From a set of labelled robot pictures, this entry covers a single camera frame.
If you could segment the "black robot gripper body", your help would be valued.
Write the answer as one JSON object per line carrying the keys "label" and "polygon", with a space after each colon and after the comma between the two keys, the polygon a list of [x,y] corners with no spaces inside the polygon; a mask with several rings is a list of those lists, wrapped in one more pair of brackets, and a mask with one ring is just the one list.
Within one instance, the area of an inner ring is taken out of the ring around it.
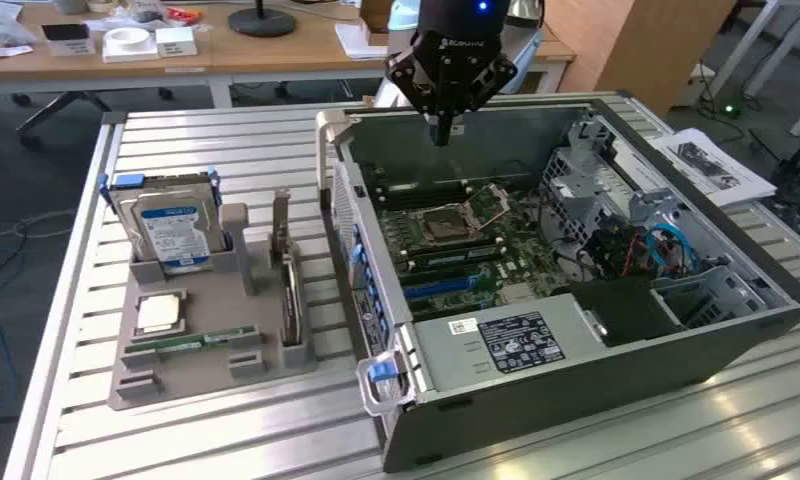
{"label": "black robot gripper body", "polygon": [[447,57],[491,59],[501,53],[504,1],[424,1],[412,48],[435,86],[443,113],[443,66]]}

